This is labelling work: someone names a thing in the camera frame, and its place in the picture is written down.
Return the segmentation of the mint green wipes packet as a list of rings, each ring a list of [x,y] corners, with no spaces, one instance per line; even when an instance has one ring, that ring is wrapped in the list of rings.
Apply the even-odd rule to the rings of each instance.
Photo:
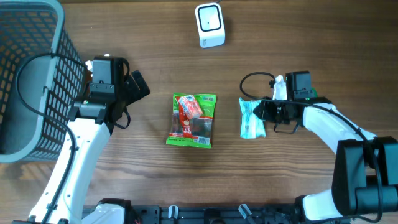
[[[266,137],[264,123],[255,114],[254,109],[259,106],[259,100],[243,100],[239,98],[241,109],[241,131],[240,137],[243,139],[257,139]]]

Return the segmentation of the red small juice carton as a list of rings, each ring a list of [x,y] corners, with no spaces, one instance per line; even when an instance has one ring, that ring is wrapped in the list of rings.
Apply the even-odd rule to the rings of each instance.
[[[188,119],[199,118],[203,114],[200,105],[193,95],[181,96],[178,99],[178,103],[182,107],[183,113]]]

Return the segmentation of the green gummy candy bag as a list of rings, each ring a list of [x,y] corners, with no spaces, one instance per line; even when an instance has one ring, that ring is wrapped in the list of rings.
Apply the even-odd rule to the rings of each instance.
[[[189,119],[178,102],[184,93],[174,93],[172,98],[172,125],[166,144],[211,149],[212,124],[216,105],[215,94],[194,94],[203,114]]]

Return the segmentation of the jar with green lid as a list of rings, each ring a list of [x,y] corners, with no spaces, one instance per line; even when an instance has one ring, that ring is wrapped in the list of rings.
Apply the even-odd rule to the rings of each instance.
[[[318,93],[317,93],[316,89],[312,88],[312,92],[313,92],[313,97],[317,98]]]

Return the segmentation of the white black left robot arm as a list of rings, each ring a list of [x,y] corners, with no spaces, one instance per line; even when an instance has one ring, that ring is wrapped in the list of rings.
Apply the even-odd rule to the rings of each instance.
[[[83,216],[83,206],[98,158],[113,129],[120,127],[117,121],[128,114],[130,104],[149,94],[141,73],[130,71],[125,58],[97,56],[93,61],[93,79],[71,103],[68,123],[19,98],[28,110],[59,124],[67,132],[49,182],[27,223],[137,222],[129,200],[104,198],[87,216]]]

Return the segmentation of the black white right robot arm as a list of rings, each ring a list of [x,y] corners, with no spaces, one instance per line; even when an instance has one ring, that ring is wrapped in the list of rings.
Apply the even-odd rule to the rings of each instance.
[[[272,97],[255,115],[275,125],[296,121],[315,133],[335,154],[331,189],[302,197],[306,221],[364,218],[397,211],[397,140],[378,137],[343,116],[325,97],[317,96],[308,71],[272,77]]]

